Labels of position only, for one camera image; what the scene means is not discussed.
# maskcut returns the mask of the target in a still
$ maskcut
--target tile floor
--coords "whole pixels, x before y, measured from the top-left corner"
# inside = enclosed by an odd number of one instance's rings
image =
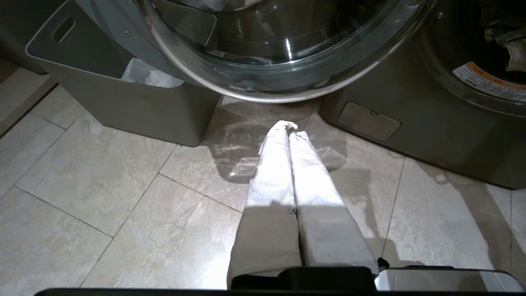
[[[225,98],[190,148],[104,127],[57,87],[0,139],[0,295],[225,288],[259,144],[280,119],[307,131],[375,256],[526,282],[526,191],[385,150],[316,105]]]

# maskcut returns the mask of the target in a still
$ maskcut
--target white plastic bag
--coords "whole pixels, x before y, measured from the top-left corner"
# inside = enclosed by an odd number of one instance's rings
[[[164,88],[178,87],[184,82],[155,69],[139,58],[132,58],[130,60],[121,79],[128,82],[142,83]]]

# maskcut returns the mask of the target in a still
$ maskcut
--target orange warning label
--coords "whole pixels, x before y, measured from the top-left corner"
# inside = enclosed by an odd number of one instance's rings
[[[526,102],[526,85],[498,79],[479,68],[474,62],[469,62],[456,68],[453,70],[453,74],[466,84],[487,94]]]

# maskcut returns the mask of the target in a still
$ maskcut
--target ceramic floor tile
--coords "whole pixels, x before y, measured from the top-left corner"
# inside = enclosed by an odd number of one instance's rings
[[[299,129],[303,129],[316,103],[317,100],[314,99],[287,104],[260,104],[224,96],[219,100],[218,106],[267,127],[285,120],[292,121]]]
[[[27,114],[0,139],[0,198],[64,132]]]
[[[0,295],[78,287],[111,238],[20,189],[0,200]]]
[[[52,90],[31,113],[67,129],[84,108],[62,86]]]
[[[373,254],[380,257],[404,157],[332,127],[316,113],[305,131]]]
[[[526,284],[526,189],[512,196],[511,274]]]
[[[114,235],[174,146],[104,127],[85,112],[17,185]]]
[[[406,159],[383,257],[510,270],[510,191]]]
[[[242,211],[269,128],[216,108],[198,147],[178,146],[161,174]]]
[[[83,287],[225,289],[240,218],[158,175]]]

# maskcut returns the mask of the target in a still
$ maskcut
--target washing machine door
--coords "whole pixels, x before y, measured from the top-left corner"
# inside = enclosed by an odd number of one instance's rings
[[[135,0],[156,45],[199,84],[241,100],[307,100],[393,52],[434,0]]]

